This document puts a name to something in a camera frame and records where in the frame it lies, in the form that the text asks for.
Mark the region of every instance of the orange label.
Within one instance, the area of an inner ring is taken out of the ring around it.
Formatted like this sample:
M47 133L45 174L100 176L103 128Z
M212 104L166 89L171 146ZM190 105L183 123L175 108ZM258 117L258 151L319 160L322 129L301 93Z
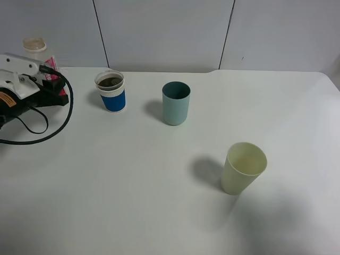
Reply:
M14 105L16 105L16 102L14 101L14 99L3 92L0 92L0 100L5 102L9 107L13 107Z

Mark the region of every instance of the plastic cup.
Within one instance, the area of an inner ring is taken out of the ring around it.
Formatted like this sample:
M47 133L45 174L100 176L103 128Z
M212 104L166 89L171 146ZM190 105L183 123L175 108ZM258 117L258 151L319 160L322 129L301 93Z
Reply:
M109 83L105 82L105 80L112 80L113 78L119 78L121 81L117 84L112 83L112 86L108 86ZM109 112L119 113L125 108L125 85L122 73L114 70L99 73L95 78L95 83L103 103Z
M164 120L173 126L182 124L188 115L191 92L189 86L173 81L165 84L162 92Z
M267 167L265 153L256 145L239 142L229 148L221 178L223 190L230 195L240 194Z

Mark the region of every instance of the pale yellow cup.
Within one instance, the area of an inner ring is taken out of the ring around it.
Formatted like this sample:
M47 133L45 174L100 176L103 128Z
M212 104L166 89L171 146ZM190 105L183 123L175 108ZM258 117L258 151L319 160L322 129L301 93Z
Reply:
M267 167L265 153L248 142L235 143L229 148L221 184L230 195L240 194Z

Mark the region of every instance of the power cord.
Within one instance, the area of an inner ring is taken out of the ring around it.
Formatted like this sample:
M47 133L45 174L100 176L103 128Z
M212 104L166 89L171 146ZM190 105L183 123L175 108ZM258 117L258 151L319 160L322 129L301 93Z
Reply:
M48 139L51 139L55 135L59 134L66 127L68 122L70 121L72 111L73 111L73 90L72 90L72 87L71 87L69 81L61 73L59 73L59 72L55 71L54 69L49 68L47 66L41 65L39 67L39 71L42 72L42 73L54 74L54 75L60 77L63 81L65 81L65 83L67 84L67 87L69 88L69 91L70 91L70 108L69 108L69 113L68 113L64 123L56 131L54 131L52 134L50 134L50 135L48 135L44 138L38 139L38 140L17 142L17 141L8 141L8 140L0 139L0 143L3 143L5 145L34 145L36 143L44 142Z

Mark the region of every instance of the white wall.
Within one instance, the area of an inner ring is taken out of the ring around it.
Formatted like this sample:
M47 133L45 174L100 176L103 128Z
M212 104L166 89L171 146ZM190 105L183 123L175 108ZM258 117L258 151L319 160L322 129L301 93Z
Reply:
M43 37L60 66L107 66L92 0L2 0L0 24L0 53Z
M336 72L339 0L236 0L221 69Z
M111 68L218 69L233 0L95 0Z

